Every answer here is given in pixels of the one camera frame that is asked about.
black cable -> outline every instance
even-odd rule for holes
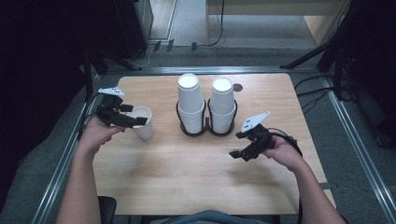
[[[318,91],[333,91],[333,89],[334,89],[334,87],[326,87],[326,88],[321,88],[321,89],[317,89],[317,90],[314,90],[314,91],[302,92],[302,93],[298,93],[297,97],[313,94],[313,93],[316,93]]]
[[[282,130],[276,129],[276,128],[267,128],[267,130],[276,130],[280,133],[258,133],[256,135],[263,135],[263,134],[271,134],[272,136],[279,136],[283,138],[285,141],[287,141],[296,151],[303,156],[303,152],[300,150],[300,148],[297,145],[297,142],[292,140],[292,137],[290,137],[288,134],[283,132]],[[301,197],[299,197],[299,202],[298,202],[298,218],[297,218],[297,224],[301,224],[303,221],[303,204],[301,202]]]
[[[93,113],[90,113],[88,116],[87,116],[87,111],[88,111],[88,109],[90,108],[90,106],[91,106],[91,104],[92,104],[92,102],[93,102],[93,100],[98,96],[98,95],[100,95],[100,94],[102,94],[101,92],[97,92],[97,93],[95,93],[92,97],[91,97],[91,99],[90,99],[90,101],[87,103],[87,106],[84,108],[84,111],[82,112],[82,115],[84,116],[82,119],[81,119],[81,123],[79,124],[79,127],[78,127],[78,139],[81,137],[81,135],[82,135],[82,129],[83,129],[83,127],[84,127],[84,122],[85,122],[85,120],[89,117],[89,116],[91,116]]]
[[[326,75],[321,75],[321,76],[309,77],[309,78],[303,79],[303,80],[301,80],[300,82],[298,82],[298,83],[294,86],[294,89],[297,90],[297,87],[300,86],[303,82],[306,82],[306,81],[308,81],[308,80],[311,80],[311,79],[314,79],[314,78],[318,78],[318,77],[332,77],[332,78],[334,78],[334,76],[330,76],[330,75],[327,75],[327,76],[326,76]],[[343,78],[343,80],[344,80],[344,81],[350,81],[350,79],[348,79],[348,78]]]
[[[330,91],[325,91],[325,92],[323,92],[320,96],[319,96],[319,98],[317,98],[317,99],[315,99],[315,100],[312,100],[312,101],[310,101],[310,102],[308,102],[307,104],[305,104],[303,107],[301,107],[301,109],[304,109],[306,106],[308,106],[308,105],[310,105],[310,104],[312,104],[312,103],[314,103],[308,110],[306,110],[305,112],[303,112],[304,114],[306,114],[306,113],[308,113],[311,109],[313,109],[314,107],[315,107],[315,105],[318,103],[318,101],[321,99],[321,98],[323,98],[323,96],[325,96],[327,93],[329,93]]]
[[[140,58],[140,56],[142,56],[142,53],[145,52],[145,51],[147,51],[147,50],[148,50],[148,48],[146,48],[146,49],[144,49],[144,50],[138,51],[137,54],[136,54],[136,56],[134,56],[134,58],[132,58],[131,61],[134,61],[134,60]]]
[[[224,0],[222,0],[222,4],[221,4],[221,22],[220,22],[220,36],[219,39],[212,44],[209,45],[197,45],[197,47],[214,47],[215,45],[217,45],[219,43],[219,41],[222,38],[222,34],[223,34],[223,17],[224,17]]]

chair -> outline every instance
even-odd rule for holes
[[[112,224],[117,201],[107,196],[99,196],[100,219],[102,224]]]

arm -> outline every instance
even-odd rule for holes
[[[107,127],[93,117],[76,147],[57,223],[100,223],[100,208],[93,175],[93,157],[121,127]]]
[[[274,136],[274,149],[262,154],[294,172],[306,223],[345,223],[321,189],[308,163],[283,138]]]

finger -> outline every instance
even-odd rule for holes
[[[96,115],[93,115],[88,123],[104,124]]]
[[[288,142],[282,137],[273,136],[273,139],[275,141],[274,148],[278,148],[278,147],[280,147],[282,145],[287,145],[288,144]]]
[[[115,133],[123,132],[123,131],[125,131],[125,129],[126,128],[123,128],[120,126],[113,126],[113,127],[109,128],[107,131],[108,131],[108,134],[110,134],[110,136],[111,136]]]
[[[267,150],[265,150],[264,152],[262,152],[262,154],[263,154],[264,156],[266,156],[268,159],[273,158],[274,153],[275,153],[275,150],[274,150],[274,149],[267,149]]]

table surface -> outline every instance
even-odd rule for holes
[[[327,182],[289,75],[226,76],[243,90],[234,93],[235,128],[222,137],[210,132],[190,137],[180,130],[178,77],[120,80],[124,104],[151,109],[154,135],[143,141],[128,129],[114,135],[95,156],[98,194],[117,200],[116,214],[188,215],[207,209],[230,215],[296,214],[299,193],[292,172],[263,155],[248,162],[229,155],[250,143],[235,136],[245,118],[265,111],[271,115],[262,125],[297,139],[318,182]],[[206,101],[215,77],[199,76]],[[334,204],[331,192],[324,191]]]

